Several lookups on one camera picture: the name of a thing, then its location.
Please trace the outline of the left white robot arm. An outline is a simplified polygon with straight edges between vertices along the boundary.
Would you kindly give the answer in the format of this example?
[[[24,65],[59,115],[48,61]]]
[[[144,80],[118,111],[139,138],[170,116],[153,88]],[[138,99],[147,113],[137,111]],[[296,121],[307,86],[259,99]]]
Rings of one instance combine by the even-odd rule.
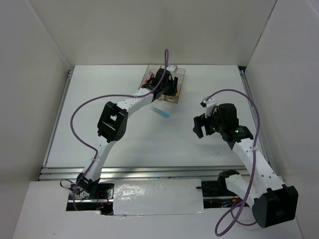
[[[124,95],[124,100],[107,102],[97,124],[97,134],[106,142],[95,148],[83,140],[79,141],[95,151],[92,162],[85,167],[76,179],[76,188],[88,199],[98,194],[98,182],[103,165],[114,144],[125,134],[129,116],[140,108],[151,104],[162,95],[175,96],[178,77],[175,76],[177,66],[168,65],[159,68],[156,74],[149,78],[134,95]]]

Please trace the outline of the pink cap pen bundle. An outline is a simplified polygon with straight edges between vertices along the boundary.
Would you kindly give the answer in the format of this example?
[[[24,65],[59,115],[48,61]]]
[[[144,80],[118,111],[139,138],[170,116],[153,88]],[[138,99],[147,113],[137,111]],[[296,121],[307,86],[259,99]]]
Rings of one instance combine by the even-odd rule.
[[[150,79],[153,78],[153,77],[154,77],[154,73],[149,72],[148,75],[147,75],[147,77],[146,77],[146,81],[150,80]]]

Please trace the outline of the clear blue highlighter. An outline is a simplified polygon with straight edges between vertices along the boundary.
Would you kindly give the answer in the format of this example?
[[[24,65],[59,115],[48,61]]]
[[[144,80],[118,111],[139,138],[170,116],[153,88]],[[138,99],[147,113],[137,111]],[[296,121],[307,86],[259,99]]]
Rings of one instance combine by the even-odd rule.
[[[165,112],[165,111],[162,111],[160,110],[159,108],[157,107],[151,107],[151,110],[159,115],[161,115],[162,117],[164,118],[169,118],[169,113]]]

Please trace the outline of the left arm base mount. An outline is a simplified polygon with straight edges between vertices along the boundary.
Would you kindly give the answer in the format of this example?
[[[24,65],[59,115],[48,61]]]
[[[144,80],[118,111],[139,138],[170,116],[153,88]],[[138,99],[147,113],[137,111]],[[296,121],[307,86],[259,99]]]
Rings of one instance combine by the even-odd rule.
[[[69,179],[62,179],[60,187],[69,191],[66,211],[99,211],[101,215],[111,216],[113,211],[113,183],[98,184],[90,193],[85,192],[82,188],[77,187],[75,196],[73,188],[75,183]]]

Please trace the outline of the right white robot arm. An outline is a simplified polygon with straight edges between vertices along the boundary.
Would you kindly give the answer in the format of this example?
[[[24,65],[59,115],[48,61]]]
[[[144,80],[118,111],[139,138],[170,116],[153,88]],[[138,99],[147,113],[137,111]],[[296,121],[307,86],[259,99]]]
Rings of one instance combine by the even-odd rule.
[[[223,171],[217,179],[219,193],[229,195],[232,192],[241,199],[248,194],[246,203],[262,228],[293,220],[299,196],[296,188],[287,186],[258,147],[253,145],[252,133],[246,126],[239,124],[235,105],[204,101],[201,106],[205,112],[194,117],[193,131],[199,138],[219,133],[253,176],[252,187],[248,190],[249,182],[238,171]]]

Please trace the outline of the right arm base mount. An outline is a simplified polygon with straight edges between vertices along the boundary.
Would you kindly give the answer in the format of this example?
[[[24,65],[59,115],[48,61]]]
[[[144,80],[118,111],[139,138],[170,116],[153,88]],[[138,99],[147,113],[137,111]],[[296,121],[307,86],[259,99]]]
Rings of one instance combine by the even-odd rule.
[[[217,180],[202,181],[201,186],[196,187],[202,191],[205,209],[228,208],[238,200],[238,196],[226,188],[225,179],[233,175],[239,175],[239,172],[236,170],[222,171]]]

